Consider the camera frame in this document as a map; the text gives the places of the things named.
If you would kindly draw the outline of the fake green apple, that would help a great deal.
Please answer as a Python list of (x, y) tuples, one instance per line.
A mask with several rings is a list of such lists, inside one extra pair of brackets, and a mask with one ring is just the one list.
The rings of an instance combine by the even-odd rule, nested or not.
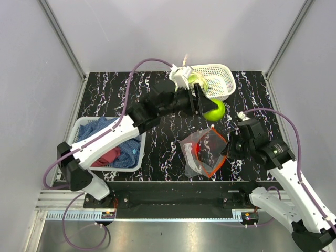
[(221, 100), (215, 98), (211, 100), (218, 106), (218, 108), (208, 113), (205, 113), (203, 117), (209, 121), (218, 121), (225, 115), (225, 105), (224, 102)]

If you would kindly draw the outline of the clear zip top bag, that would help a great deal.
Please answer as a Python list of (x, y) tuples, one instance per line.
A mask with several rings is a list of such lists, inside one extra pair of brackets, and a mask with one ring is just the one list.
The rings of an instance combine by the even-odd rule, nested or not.
[[(199, 143), (201, 148), (198, 157), (195, 155), (196, 143)], [(227, 141), (214, 127), (196, 131), (179, 144), (186, 162), (184, 171), (188, 178), (198, 175), (210, 178), (226, 160), (221, 151), (227, 145)]]

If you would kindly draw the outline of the fake green white cabbage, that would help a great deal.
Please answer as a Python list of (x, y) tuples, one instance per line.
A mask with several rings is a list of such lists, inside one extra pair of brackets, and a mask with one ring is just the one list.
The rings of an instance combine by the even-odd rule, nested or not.
[(188, 77), (188, 86), (191, 89), (194, 89), (194, 86), (196, 84), (200, 85), (200, 88), (204, 91), (207, 92), (209, 85), (207, 80), (204, 78), (204, 76), (198, 72), (193, 72), (189, 77)]

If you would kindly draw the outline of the fake green onion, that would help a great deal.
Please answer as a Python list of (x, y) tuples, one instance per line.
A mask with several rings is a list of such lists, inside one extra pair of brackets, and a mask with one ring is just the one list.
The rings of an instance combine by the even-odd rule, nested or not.
[(184, 58), (183, 58), (183, 61), (182, 61), (182, 67), (185, 67), (186, 66), (186, 61), (188, 59), (188, 54), (185, 54)]

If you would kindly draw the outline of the fake red fruit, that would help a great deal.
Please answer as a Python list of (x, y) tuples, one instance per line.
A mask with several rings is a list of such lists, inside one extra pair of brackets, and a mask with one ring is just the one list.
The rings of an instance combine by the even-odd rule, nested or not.
[(199, 153), (200, 153), (200, 144), (199, 143), (196, 143), (195, 145), (195, 155), (198, 157)]

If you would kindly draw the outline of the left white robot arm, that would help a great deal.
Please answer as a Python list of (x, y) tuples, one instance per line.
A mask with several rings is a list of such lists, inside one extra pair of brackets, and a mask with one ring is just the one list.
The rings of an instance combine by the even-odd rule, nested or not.
[(121, 143), (157, 126), (163, 116), (180, 111), (188, 116), (200, 116), (218, 108), (199, 84), (191, 90), (176, 88), (171, 80), (160, 80), (114, 123), (80, 142), (59, 144), (59, 168), (71, 191), (90, 194), (99, 206), (107, 208), (113, 203), (113, 195), (106, 182), (89, 170), (94, 161)]

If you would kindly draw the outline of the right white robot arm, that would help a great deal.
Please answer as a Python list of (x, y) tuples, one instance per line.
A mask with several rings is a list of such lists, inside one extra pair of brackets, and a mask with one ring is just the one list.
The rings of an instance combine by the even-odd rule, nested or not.
[(231, 159), (253, 159), (267, 170), (285, 190), (292, 205), (271, 195), (257, 182), (240, 189), (239, 204), (258, 207), (281, 223), (302, 251), (322, 251), (335, 241), (335, 214), (313, 190), (302, 171), (299, 159), (282, 139), (269, 140), (256, 119), (238, 121), (238, 131), (230, 133), (222, 151)]

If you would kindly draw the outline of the white perforated plastic basket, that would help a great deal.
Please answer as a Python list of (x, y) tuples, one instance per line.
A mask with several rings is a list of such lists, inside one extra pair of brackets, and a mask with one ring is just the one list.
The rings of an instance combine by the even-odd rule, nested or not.
[(208, 84), (204, 91), (208, 98), (226, 100), (236, 90), (236, 82), (230, 69), (222, 64), (205, 64), (191, 66), (195, 73), (201, 74)]

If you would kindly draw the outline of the white laundry basket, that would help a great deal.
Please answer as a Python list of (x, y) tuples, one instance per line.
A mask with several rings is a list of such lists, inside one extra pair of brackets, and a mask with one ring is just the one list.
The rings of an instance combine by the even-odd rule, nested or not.
[[(96, 119), (97, 117), (84, 117), (84, 122)], [(106, 126), (98, 133), (94, 134), (82, 140), (80, 142), (74, 142), (78, 135), (80, 118), (75, 122), (75, 125), (70, 133), (70, 137), (67, 141), (71, 146), (71, 150), (79, 149), (80, 151), (74, 154), (75, 159), (80, 160), (80, 166), (83, 169), (89, 169), (91, 171), (104, 171), (104, 172), (135, 172), (141, 167), (142, 159), (144, 156), (146, 133), (140, 134), (138, 129), (133, 126), (132, 119), (125, 115), (116, 129), (112, 127), (116, 122)], [(134, 168), (121, 169), (113, 167), (92, 167), (91, 165), (99, 157), (107, 153), (109, 150), (117, 147), (121, 143), (136, 137), (141, 137), (140, 156), (138, 164)]]

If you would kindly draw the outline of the blue checkered cloth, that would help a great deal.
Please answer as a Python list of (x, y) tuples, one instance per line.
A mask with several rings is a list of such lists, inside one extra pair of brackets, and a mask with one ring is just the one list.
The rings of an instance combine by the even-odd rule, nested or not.
[[(80, 118), (78, 135), (75, 138), (74, 142), (80, 142), (86, 138), (94, 135), (99, 132), (106, 126), (114, 123), (117, 118), (106, 118), (106, 117), (97, 117), (96, 119), (89, 120), (84, 122), (84, 117)], [(140, 147), (141, 147), (141, 137), (129, 139), (117, 147), (121, 150), (121, 155), (114, 160), (113, 163), (106, 165), (104, 167), (113, 167), (121, 169), (130, 169), (134, 168), (139, 161), (140, 156)]]

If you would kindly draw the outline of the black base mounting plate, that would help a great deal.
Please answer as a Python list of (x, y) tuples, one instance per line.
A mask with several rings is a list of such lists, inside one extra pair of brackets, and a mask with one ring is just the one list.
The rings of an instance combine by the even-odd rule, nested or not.
[(248, 193), (258, 182), (109, 182), (110, 194), (96, 200), (87, 195), (84, 208), (117, 208), (126, 221), (218, 221), (234, 219), (232, 210), (252, 209)]

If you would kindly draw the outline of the dark red cloth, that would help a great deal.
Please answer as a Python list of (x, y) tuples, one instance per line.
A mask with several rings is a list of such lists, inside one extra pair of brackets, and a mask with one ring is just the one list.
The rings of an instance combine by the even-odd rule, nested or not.
[(93, 164), (92, 167), (104, 167), (106, 165), (109, 165), (110, 163), (113, 163), (116, 158), (118, 158), (121, 155), (121, 150), (119, 147), (116, 147), (107, 153), (105, 153), (103, 156), (98, 158)]

